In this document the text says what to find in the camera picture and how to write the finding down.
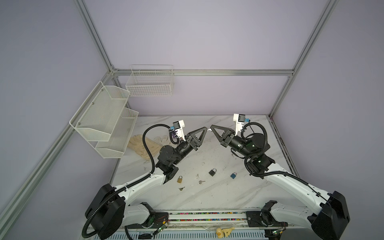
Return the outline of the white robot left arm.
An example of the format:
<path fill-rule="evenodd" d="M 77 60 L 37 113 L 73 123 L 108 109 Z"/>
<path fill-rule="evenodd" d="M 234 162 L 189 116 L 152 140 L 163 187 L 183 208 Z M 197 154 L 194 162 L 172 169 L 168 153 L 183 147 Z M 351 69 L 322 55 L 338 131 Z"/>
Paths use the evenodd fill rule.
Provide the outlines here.
<path fill-rule="evenodd" d="M 111 186 L 102 186 L 90 206 L 85 217 L 86 222 L 82 229 L 84 239 L 98 235 L 105 240 L 114 234 L 121 226 L 146 223 L 153 209 L 146 203 L 132 206 L 131 203 L 142 194 L 169 182 L 178 172 L 180 163 L 191 151 L 197 151 L 202 145 L 208 129 L 199 128 L 189 132 L 177 141 L 177 147 L 162 146 L 157 160 L 147 145 L 146 134 L 153 128 L 170 126 L 155 124 L 146 129 L 142 136 L 143 146 L 151 161 L 151 170 L 128 183 Z"/>

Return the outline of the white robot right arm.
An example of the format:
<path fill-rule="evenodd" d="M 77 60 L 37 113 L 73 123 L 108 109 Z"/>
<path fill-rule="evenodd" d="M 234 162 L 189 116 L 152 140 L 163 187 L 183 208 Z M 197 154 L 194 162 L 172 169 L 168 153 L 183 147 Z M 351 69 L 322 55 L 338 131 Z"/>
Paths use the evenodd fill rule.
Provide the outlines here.
<path fill-rule="evenodd" d="M 239 153 L 250 176 L 265 179 L 303 203 L 293 207 L 270 200 L 262 208 L 259 221 L 265 227 L 290 223 L 312 230 L 323 240 L 339 240 L 350 222 L 346 198 L 339 192 L 329 193 L 287 172 L 268 157 L 268 134 L 263 125 L 247 123 L 240 132 L 212 125 L 223 147 Z"/>

